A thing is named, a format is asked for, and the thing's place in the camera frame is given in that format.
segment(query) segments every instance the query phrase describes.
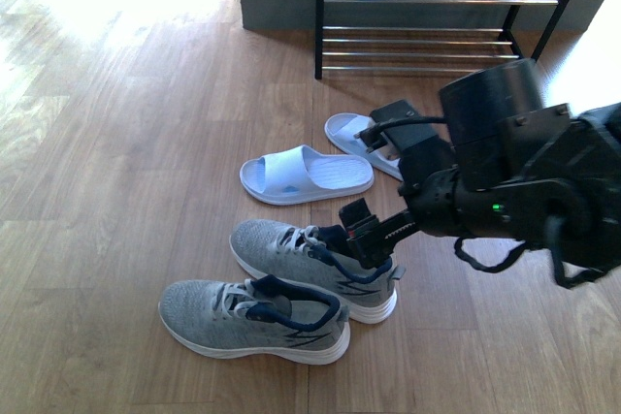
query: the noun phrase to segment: shoe sole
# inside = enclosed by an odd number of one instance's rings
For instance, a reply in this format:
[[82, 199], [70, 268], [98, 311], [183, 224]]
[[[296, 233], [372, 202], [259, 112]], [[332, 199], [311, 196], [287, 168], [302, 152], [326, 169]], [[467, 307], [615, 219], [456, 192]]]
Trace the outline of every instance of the shoe sole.
[[343, 333], [339, 337], [338, 341], [326, 349], [321, 350], [305, 350], [294, 348], [281, 348], [281, 347], [256, 347], [256, 348], [239, 348], [239, 349], [217, 349], [209, 348], [207, 346], [201, 346], [200, 344], [188, 341], [180, 334], [177, 334], [171, 329], [160, 314], [160, 319], [166, 327], [166, 330], [173, 336], [173, 338], [181, 343], [188, 349], [191, 349], [195, 353], [201, 356], [207, 356], [208, 358], [215, 359], [236, 359], [245, 356], [251, 356], [253, 354], [272, 354], [281, 358], [293, 361], [294, 363], [308, 364], [312, 366], [325, 366], [338, 360], [349, 346], [349, 340], [351, 338], [351, 330], [349, 329], [349, 323], [345, 322], [343, 327]]
[[[231, 251], [233, 251], [233, 255], [235, 256], [235, 259], [237, 260], [238, 264], [242, 267], [242, 269], [247, 271], [250, 275], [252, 275], [256, 279], [263, 278], [264, 276], [267, 275], [266, 273], [255, 269], [248, 262], [244, 261], [244, 259], [238, 256], [237, 252], [235, 252], [235, 249], [233, 248], [233, 245], [231, 244], [230, 238], [229, 238], [229, 245], [231, 246]], [[312, 283], [304, 283], [302, 281], [290, 280], [288, 278], [282, 278], [280, 276], [278, 278], [292, 285], [306, 286], [306, 287], [312, 288], [315, 291], [320, 291], [322, 293], [326, 293], [328, 295], [332, 295], [338, 298], [339, 301], [341, 301], [341, 304], [349, 307], [349, 318], [356, 320], [358, 322], [361, 322], [363, 324], [378, 324], [379, 322], [388, 318], [388, 316], [392, 314], [392, 311], [395, 309], [395, 306], [397, 305], [397, 290], [396, 289], [392, 292], [392, 295], [390, 296], [390, 298], [386, 300], [384, 303], [377, 305], [375, 307], [366, 307], [364, 305], [353, 303], [352, 301], [339, 295], [338, 293], [327, 290], [325, 288], [314, 285]]]

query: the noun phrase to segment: black cable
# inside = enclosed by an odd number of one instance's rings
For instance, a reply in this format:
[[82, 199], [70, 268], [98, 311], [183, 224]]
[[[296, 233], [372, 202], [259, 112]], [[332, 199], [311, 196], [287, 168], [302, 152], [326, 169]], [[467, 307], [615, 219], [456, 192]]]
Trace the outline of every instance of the black cable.
[[409, 116], [408, 118], [384, 121], [383, 123], [376, 123], [374, 126], [362, 130], [360, 133], [354, 135], [354, 138], [359, 138], [368, 147], [372, 147], [374, 146], [374, 142], [377, 140], [379, 134], [385, 130], [396, 128], [398, 126], [424, 125], [429, 123], [446, 124], [446, 118], [443, 116]]
[[586, 269], [575, 276], [565, 275], [565, 264], [563, 251], [561, 250], [560, 239], [563, 226], [567, 219], [557, 215], [550, 215], [545, 220], [545, 243], [552, 256], [552, 266], [554, 268], [554, 281], [559, 286], [570, 290], [583, 283], [592, 283], [606, 275], [612, 267], [608, 269]]
[[485, 273], [500, 273], [501, 271], [505, 271], [513, 264], [515, 264], [517, 260], [522, 256], [522, 254], [524, 254], [524, 252], [532, 249], [532, 245], [524, 241], [511, 249], [505, 259], [500, 264], [497, 264], [495, 266], [484, 266], [477, 259], [464, 251], [462, 247], [463, 243], [463, 238], [459, 238], [455, 241], [455, 255], [462, 261], [470, 264], [470, 266], [476, 271], [484, 271]]

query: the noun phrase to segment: gray baseboard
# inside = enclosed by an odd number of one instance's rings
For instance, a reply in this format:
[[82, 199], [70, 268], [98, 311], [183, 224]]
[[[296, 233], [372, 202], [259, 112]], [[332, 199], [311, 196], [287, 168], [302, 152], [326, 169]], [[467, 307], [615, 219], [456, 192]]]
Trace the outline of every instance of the gray baseboard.
[[[246, 29], [313, 29], [315, 0], [241, 0]], [[557, 29], [585, 31], [604, 0], [572, 0]], [[554, 7], [523, 7], [516, 30], [542, 30]], [[381, 27], [498, 28], [507, 6], [327, 4], [325, 23]]]

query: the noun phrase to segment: floor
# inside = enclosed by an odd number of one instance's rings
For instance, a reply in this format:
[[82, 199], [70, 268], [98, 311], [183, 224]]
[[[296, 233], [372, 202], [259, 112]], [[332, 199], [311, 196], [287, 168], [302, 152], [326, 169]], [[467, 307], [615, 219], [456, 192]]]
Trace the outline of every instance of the floor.
[[[549, 104], [621, 101], [619, 3], [545, 51]], [[160, 323], [169, 283], [246, 278], [238, 222], [328, 225], [356, 199], [261, 204], [238, 182], [245, 160], [338, 153], [323, 123], [341, 111], [405, 98], [438, 114], [447, 77], [316, 81], [312, 33], [244, 30], [239, 0], [0, 0], [0, 68], [0, 413], [621, 411], [621, 274], [568, 292], [545, 252], [490, 276], [452, 239], [402, 241], [395, 312], [352, 323], [328, 366], [203, 358]], [[380, 218], [404, 208], [397, 187], [376, 173]], [[493, 263], [511, 246], [469, 250]]]

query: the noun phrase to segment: shoelace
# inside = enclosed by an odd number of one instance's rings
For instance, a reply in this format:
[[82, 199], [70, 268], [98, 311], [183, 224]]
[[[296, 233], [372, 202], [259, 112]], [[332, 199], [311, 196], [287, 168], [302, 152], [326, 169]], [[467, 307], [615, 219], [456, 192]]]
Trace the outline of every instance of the shoelace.
[[212, 299], [213, 312], [220, 313], [224, 318], [241, 317], [246, 310], [261, 302], [251, 294], [251, 290], [249, 279], [245, 283], [224, 284], [222, 292]]
[[283, 230], [277, 237], [277, 250], [279, 252], [304, 253], [305, 248], [325, 242], [319, 239], [319, 228], [309, 225], [307, 228], [289, 227]]

